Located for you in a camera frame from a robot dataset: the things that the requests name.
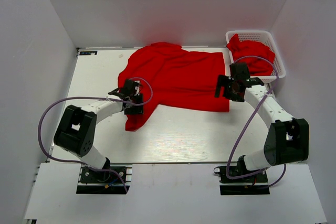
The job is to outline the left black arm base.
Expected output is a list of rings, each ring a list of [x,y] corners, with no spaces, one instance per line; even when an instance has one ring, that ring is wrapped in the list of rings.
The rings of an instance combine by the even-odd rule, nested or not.
[[[83,166],[79,173],[76,194],[78,195],[126,195],[127,192],[119,176],[125,183],[127,190],[131,186],[132,166],[117,165],[110,167],[118,173],[94,172]]]

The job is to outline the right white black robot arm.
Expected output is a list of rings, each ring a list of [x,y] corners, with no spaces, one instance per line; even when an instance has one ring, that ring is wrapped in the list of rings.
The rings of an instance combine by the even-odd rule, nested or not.
[[[218,76],[215,97],[234,102],[247,102],[268,127],[268,134],[261,150],[239,159],[238,177],[247,182],[257,170],[272,166],[305,161],[309,156],[309,124],[286,112],[270,95],[259,78],[234,79]]]

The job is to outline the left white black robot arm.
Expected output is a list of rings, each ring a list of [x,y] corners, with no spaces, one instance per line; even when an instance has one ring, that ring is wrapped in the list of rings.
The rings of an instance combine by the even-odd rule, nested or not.
[[[54,135],[54,144],[76,156],[93,169],[93,176],[101,182],[110,178],[110,161],[94,147],[96,125],[116,113],[142,114],[141,93],[121,101],[99,100],[82,107],[69,105],[61,117]]]

